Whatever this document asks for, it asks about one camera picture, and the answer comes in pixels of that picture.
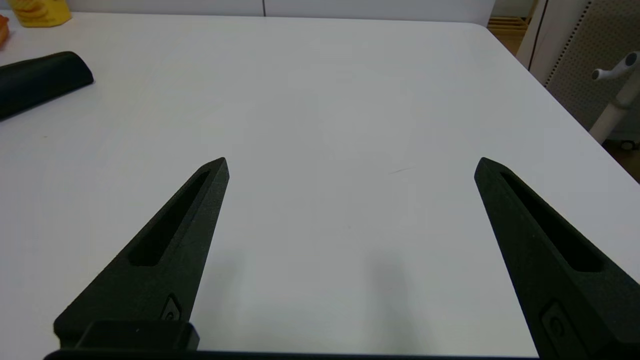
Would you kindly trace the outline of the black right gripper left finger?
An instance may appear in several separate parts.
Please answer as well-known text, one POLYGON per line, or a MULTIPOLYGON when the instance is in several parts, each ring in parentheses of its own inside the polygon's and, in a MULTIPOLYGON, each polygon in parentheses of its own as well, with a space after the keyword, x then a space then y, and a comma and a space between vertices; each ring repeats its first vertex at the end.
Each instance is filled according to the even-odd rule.
POLYGON ((199 167, 55 319, 61 346, 97 321, 188 321, 229 178, 223 157, 199 167))

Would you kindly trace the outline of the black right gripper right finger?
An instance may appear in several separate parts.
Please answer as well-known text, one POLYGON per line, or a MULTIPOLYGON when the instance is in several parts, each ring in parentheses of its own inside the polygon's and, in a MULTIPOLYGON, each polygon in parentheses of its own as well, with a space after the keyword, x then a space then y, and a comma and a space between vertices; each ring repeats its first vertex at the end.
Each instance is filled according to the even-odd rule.
POLYGON ((638 282, 508 167, 474 180, 539 357, 637 360, 638 282))

